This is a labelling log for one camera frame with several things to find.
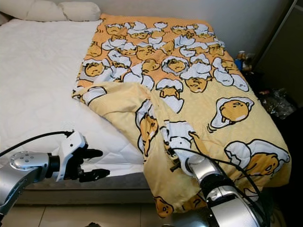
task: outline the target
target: tile floor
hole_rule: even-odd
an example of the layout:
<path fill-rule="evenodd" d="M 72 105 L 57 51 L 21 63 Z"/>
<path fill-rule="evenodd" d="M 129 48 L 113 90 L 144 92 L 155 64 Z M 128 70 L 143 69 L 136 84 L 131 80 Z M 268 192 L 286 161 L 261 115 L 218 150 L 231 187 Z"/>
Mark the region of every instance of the tile floor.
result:
<path fill-rule="evenodd" d="M 154 204 L 90 206 L 15 206 L 2 227 L 161 227 L 171 220 L 158 217 Z"/>

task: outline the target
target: cartoon print blanket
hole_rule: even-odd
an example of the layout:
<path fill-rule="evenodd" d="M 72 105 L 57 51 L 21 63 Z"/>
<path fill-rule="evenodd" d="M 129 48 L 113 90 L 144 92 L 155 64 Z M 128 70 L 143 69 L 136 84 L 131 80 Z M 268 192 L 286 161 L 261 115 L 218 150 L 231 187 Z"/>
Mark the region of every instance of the cartoon print blanket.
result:
<path fill-rule="evenodd" d="M 279 131 L 204 21 L 101 15 L 72 97 L 109 120 L 144 156 L 160 217 L 205 205 L 198 183 L 166 154 L 191 149 L 240 165 L 259 189 L 288 183 Z M 248 196 L 256 193 L 229 165 Z"/>

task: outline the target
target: white mattress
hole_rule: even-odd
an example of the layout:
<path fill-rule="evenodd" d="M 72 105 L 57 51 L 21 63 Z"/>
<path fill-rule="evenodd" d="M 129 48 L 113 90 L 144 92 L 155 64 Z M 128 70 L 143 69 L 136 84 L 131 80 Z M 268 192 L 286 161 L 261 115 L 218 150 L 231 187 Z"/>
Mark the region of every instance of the white mattress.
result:
<path fill-rule="evenodd" d="M 143 157 L 109 122 L 71 98 L 94 35 L 95 22 L 33 22 L 14 19 L 0 26 L 0 150 L 41 133 L 76 129 L 103 157 L 83 164 L 110 176 L 143 171 Z M 62 136 L 28 143 L 15 151 L 52 152 Z M 0 164 L 7 162 L 7 156 Z"/>

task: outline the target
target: wire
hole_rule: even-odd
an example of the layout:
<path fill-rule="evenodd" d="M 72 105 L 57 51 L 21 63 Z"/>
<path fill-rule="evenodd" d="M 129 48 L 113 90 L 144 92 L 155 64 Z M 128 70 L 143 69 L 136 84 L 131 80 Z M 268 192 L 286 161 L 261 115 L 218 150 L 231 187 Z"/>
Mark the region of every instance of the wire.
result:
<path fill-rule="evenodd" d="M 6 149 L 5 151 L 1 152 L 1 153 L 0 153 L 0 157 L 3 156 L 3 155 L 5 155 L 5 154 L 7 154 L 7 153 L 9 153 L 9 152 L 12 151 L 12 150 L 18 148 L 18 147 L 20 147 L 20 146 L 26 144 L 26 143 L 29 143 L 29 142 L 31 142 L 31 141 L 33 141 L 33 140 L 36 140 L 36 139 L 39 139 L 39 138 L 41 138 L 41 137 L 46 137 L 46 136 L 51 136 L 51 135 L 58 135 L 58 134 L 64 134 L 64 135 L 66 135 L 67 137 L 69 137 L 72 133 L 73 133 L 73 132 L 71 132 L 71 131 L 53 131 L 53 132 L 41 134 L 41 135 L 38 135 L 38 136 L 34 136 L 34 137 L 31 137 L 31 138 L 29 138 L 29 139 L 27 139 L 27 140 L 25 140 L 25 141 L 22 141 L 22 142 L 20 142 L 20 143 L 18 143 L 18 144 L 16 144 L 16 145 L 14 145 L 14 146 L 12 146 L 12 147 Z"/>
<path fill-rule="evenodd" d="M 258 187 L 256 186 L 256 184 L 253 182 L 253 180 L 251 179 L 251 177 L 246 173 L 246 171 L 244 169 L 242 169 L 240 166 L 238 166 L 237 164 L 234 164 L 232 162 L 227 162 L 227 161 L 223 161 L 223 160 L 220 160 L 220 159 L 216 159 L 216 158 L 212 158 L 212 157 L 209 157 L 208 155 L 206 154 L 203 154 L 203 153 L 197 153 L 193 150 L 190 150 L 190 149 L 185 149 L 185 148 L 170 148 L 171 150 L 185 150 L 185 151 L 189 151 L 189 152 L 193 152 L 193 153 L 196 153 L 198 155 L 201 155 L 207 159 L 210 159 L 211 161 L 213 162 L 221 162 L 221 163 L 224 163 L 224 164 L 227 164 L 227 165 L 231 165 L 233 167 L 235 167 L 238 171 L 242 172 L 242 174 L 247 178 L 247 180 L 249 181 L 249 183 L 252 185 L 252 187 L 254 188 L 254 190 L 256 191 L 258 197 L 260 198 L 260 201 L 261 201 L 261 205 L 263 207 L 263 212 L 261 211 L 261 209 L 256 205 L 256 203 L 254 201 L 251 200 L 251 198 L 249 198 L 247 195 L 245 195 L 240 189 L 238 189 L 236 187 L 236 189 L 238 190 L 238 192 L 245 198 L 247 199 L 251 204 L 252 206 L 256 209 L 256 211 L 259 213 L 259 215 L 263 218 L 263 220 L 265 221 L 266 223 L 266 226 L 267 227 L 270 227 L 270 218 L 269 218 L 269 215 L 267 214 L 266 212 L 266 209 L 265 209 L 265 205 L 264 205 L 264 202 L 263 200 L 261 199 L 261 192 L 260 190 L 258 189 Z"/>

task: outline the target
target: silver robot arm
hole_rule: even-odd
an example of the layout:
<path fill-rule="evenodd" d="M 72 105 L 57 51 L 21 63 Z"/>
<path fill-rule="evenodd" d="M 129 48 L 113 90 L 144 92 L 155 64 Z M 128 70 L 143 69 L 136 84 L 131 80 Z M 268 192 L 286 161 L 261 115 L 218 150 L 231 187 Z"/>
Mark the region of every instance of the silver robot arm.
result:
<path fill-rule="evenodd" d="M 209 211 L 207 220 L 209 226 L 265 226 L 262 218 L 251 204 L 242 199 L 233 181 L 215 162 L 194 152 L 178 148 L 168 150 L 168 154 L 176 164 L 171 168 L 172 171 L 181 167 L 187 175 L 198 181 Z"/>
<path fill-rule="evenodd" d="M 87 148 L 85 138 L 75 131 L 53 154 L 21 151 L 11 156 L 9 162 L 0 168 L 0 226 L 3 217 L 31 183 L 54 175 L 57 182 L 67 179 L 95 181 L 109 175 L 109 171 L 105 169 L 95 169 L 91 172 L 81 169 L 83 159 L 103 155 L 100 150 Z"/>

